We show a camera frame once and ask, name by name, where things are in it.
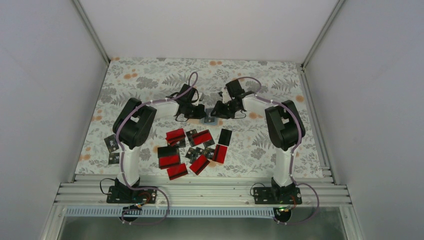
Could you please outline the beige leather card holder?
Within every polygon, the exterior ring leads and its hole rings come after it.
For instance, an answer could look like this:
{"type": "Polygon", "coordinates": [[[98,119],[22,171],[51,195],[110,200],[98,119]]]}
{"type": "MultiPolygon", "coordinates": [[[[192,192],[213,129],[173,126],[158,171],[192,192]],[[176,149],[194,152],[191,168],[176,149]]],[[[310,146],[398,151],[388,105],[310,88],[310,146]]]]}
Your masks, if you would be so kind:
{"type": "Polygon", "coordinates": [[[199,122],[203,125],[216,126],[219,122],[219,119],[211,115],[212,111],[213,111],[213,108],[206,108],[205,109],[206,116],[202,118],[199,122]]]}

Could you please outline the black logo card bottom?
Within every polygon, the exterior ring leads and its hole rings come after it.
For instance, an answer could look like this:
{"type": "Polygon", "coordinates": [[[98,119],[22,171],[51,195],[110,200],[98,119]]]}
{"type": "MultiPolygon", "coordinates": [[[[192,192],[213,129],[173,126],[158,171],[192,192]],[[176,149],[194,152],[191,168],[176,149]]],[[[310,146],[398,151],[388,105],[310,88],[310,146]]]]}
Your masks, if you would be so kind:
{"type": "Polygon", "coordinates": [[[213,111],[212,108],[205,109],[206,116],[203,119],[204,124],[208,124],[208,125],[215,125],[216,124],[217,119],[216,119],[215,116],[211,115],[212,111],[213,111]]]}

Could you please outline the black card by left arm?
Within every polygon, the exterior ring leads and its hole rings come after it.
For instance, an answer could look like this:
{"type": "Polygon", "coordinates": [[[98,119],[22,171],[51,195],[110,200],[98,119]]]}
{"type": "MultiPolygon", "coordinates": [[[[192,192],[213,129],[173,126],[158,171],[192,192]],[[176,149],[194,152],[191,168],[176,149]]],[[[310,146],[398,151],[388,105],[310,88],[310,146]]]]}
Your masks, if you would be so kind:
{"type": "Polygon", "coordinates": [[[114,165],[120,163],[120,153],[119,152],[111,152],[108,155],[108,165],[114,165]]]}

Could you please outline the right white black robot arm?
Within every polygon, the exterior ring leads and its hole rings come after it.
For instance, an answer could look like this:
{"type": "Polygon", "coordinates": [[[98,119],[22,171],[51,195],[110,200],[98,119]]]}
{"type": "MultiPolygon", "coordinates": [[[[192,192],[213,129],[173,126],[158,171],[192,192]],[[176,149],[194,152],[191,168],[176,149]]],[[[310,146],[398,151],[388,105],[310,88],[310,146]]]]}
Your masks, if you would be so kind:
{"type": "Polygon", "coordinates": [[[274,202],[284,203],[297,186],[293,177],[294,158],[306,134],[295,103],[266,99],[257,92],[245,91],[238,79],[227,83],[218,95],[221,100],[216,102],[211,112],[213,117],[234,119],[238,111],[264,115],[268,136],[276,149],[270,195],[274,202]]]}

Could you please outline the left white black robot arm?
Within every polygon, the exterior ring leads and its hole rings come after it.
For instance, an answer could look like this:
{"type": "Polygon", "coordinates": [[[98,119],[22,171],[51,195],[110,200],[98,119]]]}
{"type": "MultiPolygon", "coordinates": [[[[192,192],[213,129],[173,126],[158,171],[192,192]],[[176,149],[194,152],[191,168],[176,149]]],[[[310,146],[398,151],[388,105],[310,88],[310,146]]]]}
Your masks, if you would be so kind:
{"type": "Polygon", "coordinates": [[[203,106],[195,105],[200,100],[197,89],[184,84],[179,92],[164,99],[151,100],[143,103],[131,97],[118,115],[112,131],[121,148],[120,173],[117,181],[123,186],[119,196],[131,203],[139,197],[140,180],[139,153],[141,146],[146,142],[153,123],[165,117],[178,117],[183,114],[189,119],[201,119],[206,116],[203,106]]]}

